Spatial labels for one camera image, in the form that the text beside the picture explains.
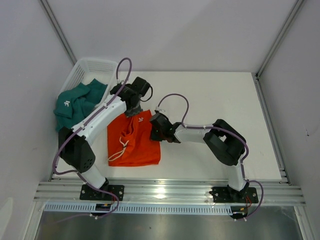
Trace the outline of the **orange shorts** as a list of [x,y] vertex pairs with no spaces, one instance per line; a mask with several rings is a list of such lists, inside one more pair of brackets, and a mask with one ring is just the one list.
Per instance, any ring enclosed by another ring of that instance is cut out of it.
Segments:
[[152,125],[150,110],[127,117],[119,115],[106,129],[108,165],[111,167],[144,167],[157,165],[161,146],[150,140]]

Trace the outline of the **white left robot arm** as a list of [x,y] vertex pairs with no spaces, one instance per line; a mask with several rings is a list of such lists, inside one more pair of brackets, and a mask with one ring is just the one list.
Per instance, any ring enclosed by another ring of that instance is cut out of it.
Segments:
[[58,151],[52,170],[56,175],[76,173],[90,185],[91,194],[97,200],[108,196],[108,180],[95,165],[96,156],[92,144],[100,133],[118,116],[133,117],[142,112],[141,98],[152,91],[150,83],[136,77],[132,83],[115,85],[106,99],[88,117],[71,128],[58,132]]

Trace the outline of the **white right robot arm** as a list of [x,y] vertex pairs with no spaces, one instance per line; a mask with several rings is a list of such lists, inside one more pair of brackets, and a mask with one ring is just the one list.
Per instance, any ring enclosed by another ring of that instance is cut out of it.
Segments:
[[225,120],[217,119],[212,125],[185,125],[182,122],[171,123],[167,116],[156,112],[149,122],[152,141],[205,144],[216,159],[227,166],[229,198],[239,202],[246,197],[250,184],[245,177],[243,162],[249,155],[249,147],[245,138]]

